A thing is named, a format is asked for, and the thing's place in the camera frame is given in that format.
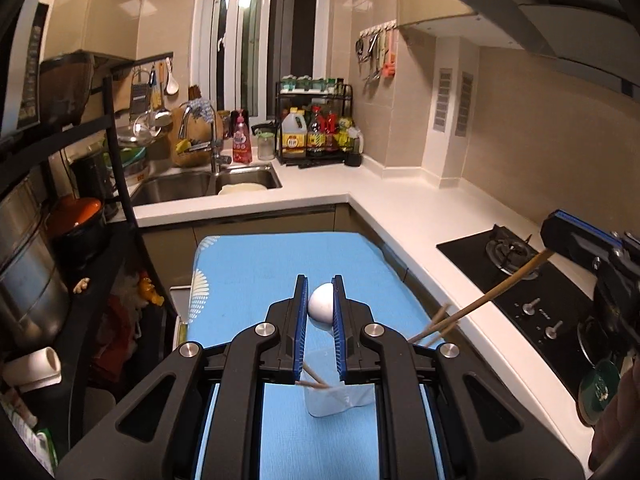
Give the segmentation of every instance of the stove knob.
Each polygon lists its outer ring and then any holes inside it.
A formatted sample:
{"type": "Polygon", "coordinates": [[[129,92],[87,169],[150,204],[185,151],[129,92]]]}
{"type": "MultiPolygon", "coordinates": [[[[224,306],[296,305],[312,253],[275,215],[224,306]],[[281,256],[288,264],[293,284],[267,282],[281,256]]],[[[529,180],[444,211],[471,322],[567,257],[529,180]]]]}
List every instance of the stove knob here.
{"type": "Polygon", "coordinates": [[[524,311],[525,314],[527,314],[527,316],[533,316],[536,313],[535,306],[538,303],[540,303],[540,298],[536,298],[531,303],[525,303],[522,306],[522,310],[524,311]]]}
{"type": "Polygon", "coordinates": [[[562,321],[558,321],[553,326],[548,326],[545,328],[545,334],[549,339],[555,339],[558,337],[558,329],[562,326],[562,321]]]}

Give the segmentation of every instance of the stainless steel sink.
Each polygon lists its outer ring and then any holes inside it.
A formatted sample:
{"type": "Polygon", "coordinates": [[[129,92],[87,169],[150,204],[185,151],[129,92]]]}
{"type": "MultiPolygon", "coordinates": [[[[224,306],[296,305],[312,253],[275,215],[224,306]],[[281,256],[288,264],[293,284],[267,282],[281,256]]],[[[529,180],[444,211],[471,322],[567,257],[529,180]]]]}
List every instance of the stainless steel sink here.
{"type": "Polygon", "coordinates": [[[217,195],[223,186],[227,184],[262,184],[267,189],[282,187],[278,175],[271,164],[262,166],[237,166],[220,171],[216,175],[215,194],[217,195]]]}
{"type": "Polygon", "coordinates": [[[187,198],[217,195],[226,184],[253,182],[267,189],[282,187],[271,164],[236,166],[212,175],[208,171],[189,171],[145,180],[131,197],[133,207],[187,198]]]}
{"type": "Polygon", "coordinates": [[[131,197],[131,205],[135,207],[205,196],[210,180],[208,171],[190,171],[145,180],[131,197]]]}

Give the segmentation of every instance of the white egg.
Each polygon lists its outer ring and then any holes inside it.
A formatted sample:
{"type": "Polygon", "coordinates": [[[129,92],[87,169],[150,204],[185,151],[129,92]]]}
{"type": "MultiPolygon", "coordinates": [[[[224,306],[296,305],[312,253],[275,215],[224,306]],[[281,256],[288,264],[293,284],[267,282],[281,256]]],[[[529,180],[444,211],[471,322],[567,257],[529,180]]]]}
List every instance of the white egg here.
{"type": "Polygon", "coordinates": [[[309,298],[307,313],[314,326],[330,330],[334,325],[334,284],[324,283],[309,298]]]}

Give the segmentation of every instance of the pink dish soap bottle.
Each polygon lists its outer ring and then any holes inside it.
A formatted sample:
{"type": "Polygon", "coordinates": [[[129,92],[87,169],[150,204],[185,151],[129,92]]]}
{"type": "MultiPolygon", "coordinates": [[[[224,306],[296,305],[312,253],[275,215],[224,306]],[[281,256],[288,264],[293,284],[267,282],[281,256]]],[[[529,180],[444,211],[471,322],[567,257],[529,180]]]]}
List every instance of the pink dish soap bottle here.
{"type": "Polygon", "coordinates": [[[250,164],[253,160],[249,126],[244,122],[244,117],[240,113],[234,125],[234,162],[250,164]]]}

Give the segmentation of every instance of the black stove top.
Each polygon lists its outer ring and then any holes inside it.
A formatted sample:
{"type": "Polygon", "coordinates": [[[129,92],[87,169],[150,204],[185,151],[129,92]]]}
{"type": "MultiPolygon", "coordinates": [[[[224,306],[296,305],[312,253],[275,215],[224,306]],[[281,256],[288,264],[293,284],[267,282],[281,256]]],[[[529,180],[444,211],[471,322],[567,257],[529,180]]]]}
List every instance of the black stove top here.
{"type": "MultiPolygon", "coordinates": [[[[438,245],[482,292],[513,274],[537,254],[505,227],[438,245]]],[[[574,399],[593,366],[578,339],[593,303],[556,266],[547,262],[494,300],[553,369],[574,399]]]]}

